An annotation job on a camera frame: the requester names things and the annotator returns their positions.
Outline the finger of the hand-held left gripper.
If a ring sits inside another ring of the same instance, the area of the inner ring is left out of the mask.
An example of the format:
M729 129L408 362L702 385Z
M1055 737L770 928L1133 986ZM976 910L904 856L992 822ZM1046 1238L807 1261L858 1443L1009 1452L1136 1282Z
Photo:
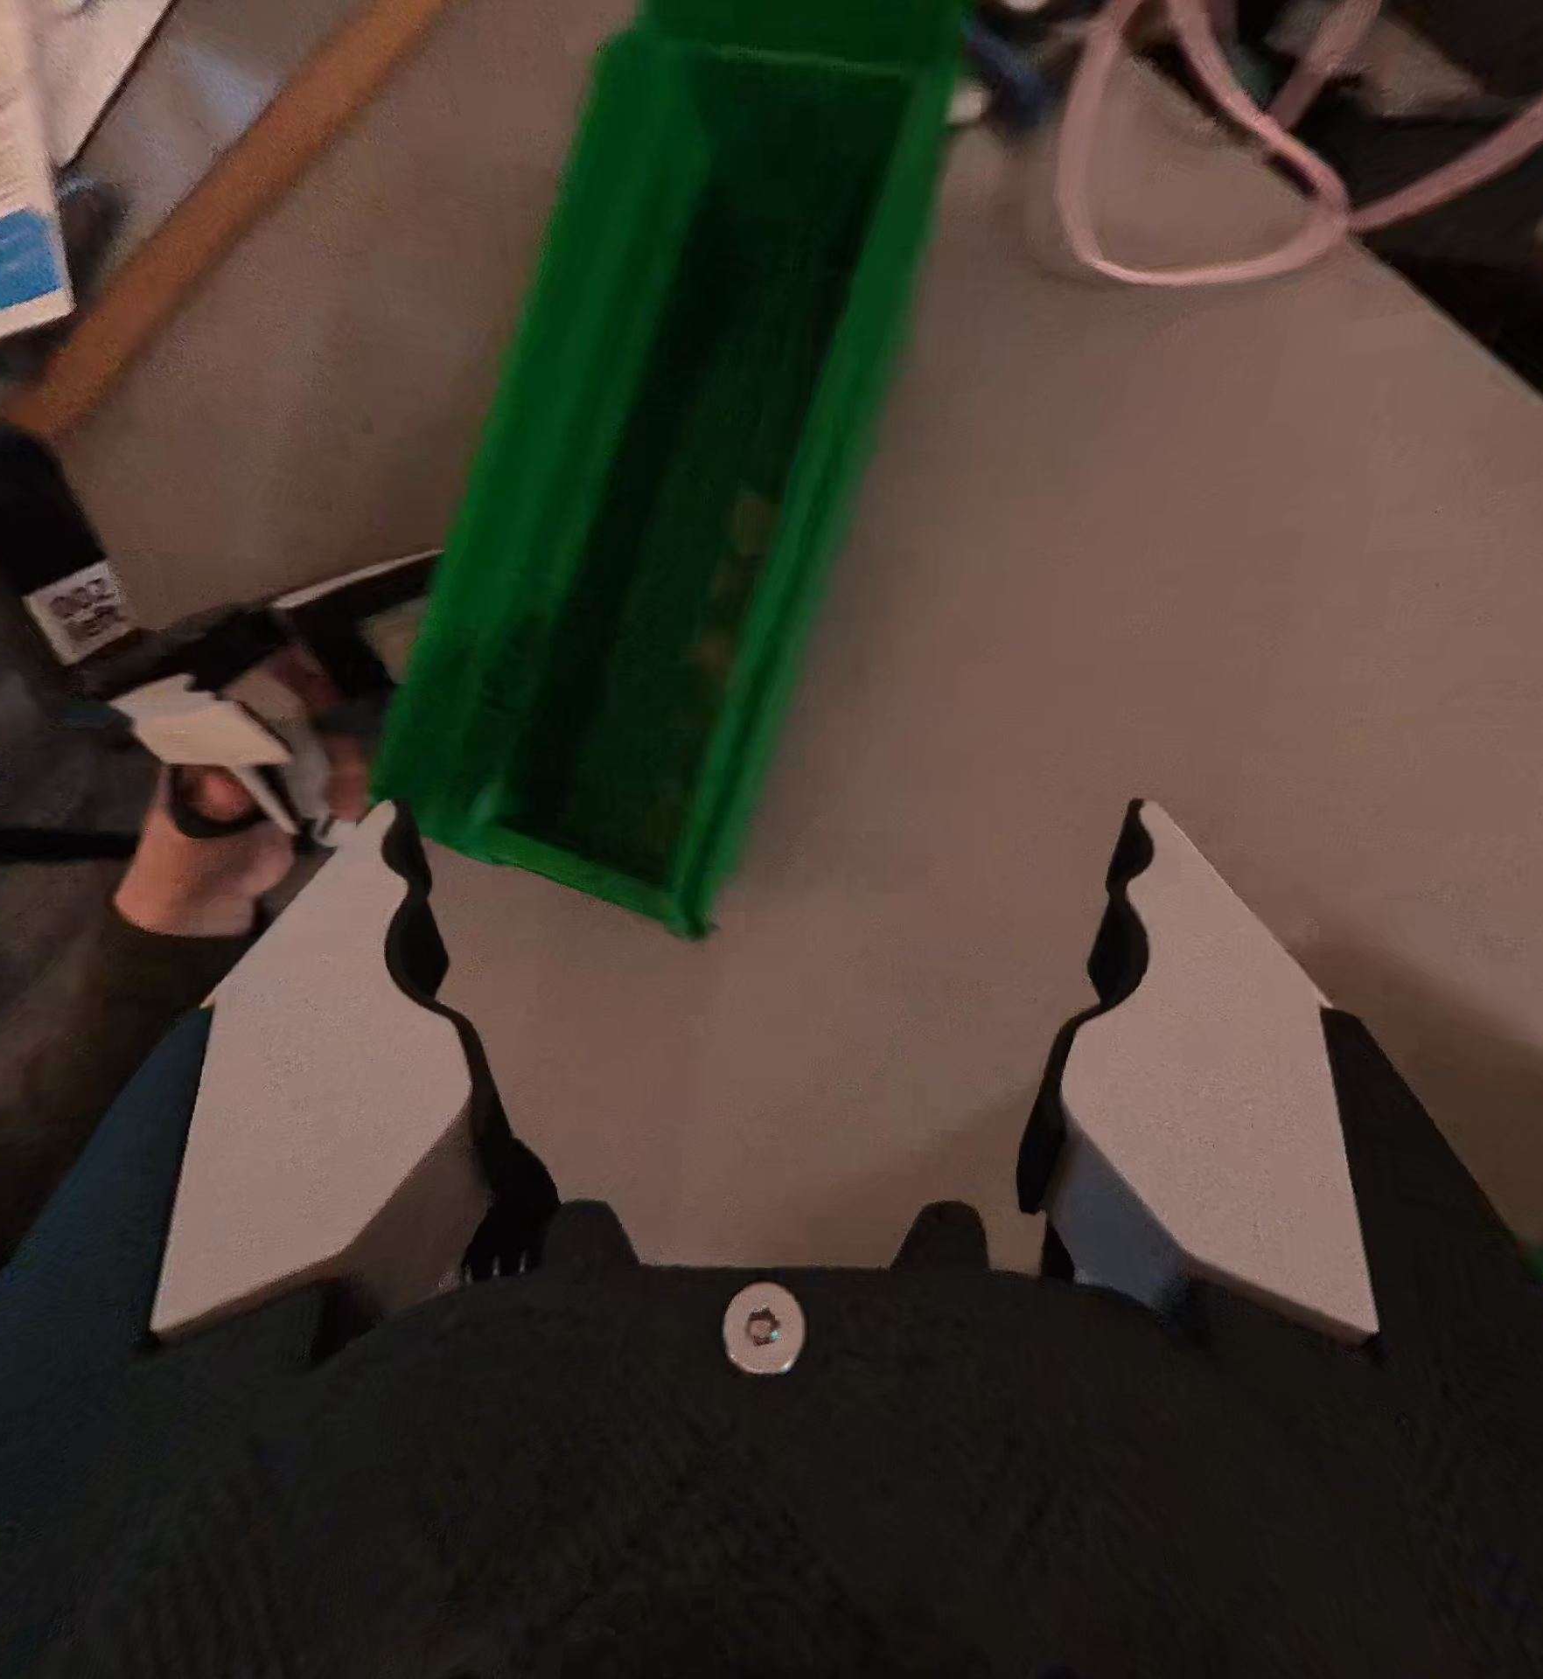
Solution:
M237 782L297 850L336 850L362 822L362 745L355 741L240 745Z
M159 764L226 771L279 767L290 745L249 707L173 674L114 695L112 709Z

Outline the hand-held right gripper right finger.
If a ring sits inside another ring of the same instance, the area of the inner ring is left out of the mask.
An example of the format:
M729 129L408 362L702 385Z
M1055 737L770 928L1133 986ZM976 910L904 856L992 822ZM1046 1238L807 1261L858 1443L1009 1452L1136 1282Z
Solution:
M1105 873L1089 1007L1018 1145L1043 1270L1168 1312L1214 1284L1350 1346L1378 1307L1329 997L1149 799Z

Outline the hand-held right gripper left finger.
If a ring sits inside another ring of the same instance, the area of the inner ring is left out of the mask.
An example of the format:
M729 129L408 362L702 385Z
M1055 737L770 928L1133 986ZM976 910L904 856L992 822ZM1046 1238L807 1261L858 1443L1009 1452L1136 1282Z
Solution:
M558 1189L440 997L431 893L412 813L383 803L216 988L159 1341L307 1288L382 1321L537 1261Z

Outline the cluttered grey table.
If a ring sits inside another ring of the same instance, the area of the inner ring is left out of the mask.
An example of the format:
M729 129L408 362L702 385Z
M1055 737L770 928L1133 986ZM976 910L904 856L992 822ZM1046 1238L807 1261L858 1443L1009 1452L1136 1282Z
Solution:
M438 23L445 2L371 2L279 88L209 175L114 274L0 424L57 443L91 416L196 288L285 200Z

